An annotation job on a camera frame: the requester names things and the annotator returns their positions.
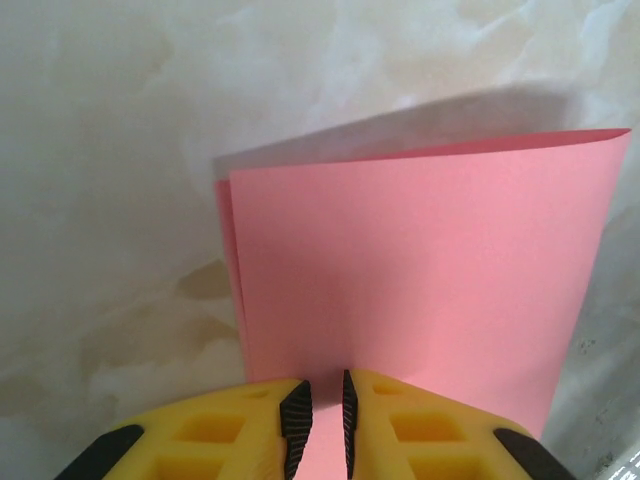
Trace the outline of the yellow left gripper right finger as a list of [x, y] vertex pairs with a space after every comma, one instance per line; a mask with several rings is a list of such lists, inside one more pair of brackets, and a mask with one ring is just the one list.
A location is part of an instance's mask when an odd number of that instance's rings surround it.
[[350, 479], [570, 479], [519, 424], [373, 371], [343, 373]]

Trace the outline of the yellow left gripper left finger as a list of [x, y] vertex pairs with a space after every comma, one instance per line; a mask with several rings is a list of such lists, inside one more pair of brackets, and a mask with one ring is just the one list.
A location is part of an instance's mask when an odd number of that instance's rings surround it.
[[100, 435], [61, 479], [292, 479], [313, 424], [311, 385], [285, 379], [188, 398]]

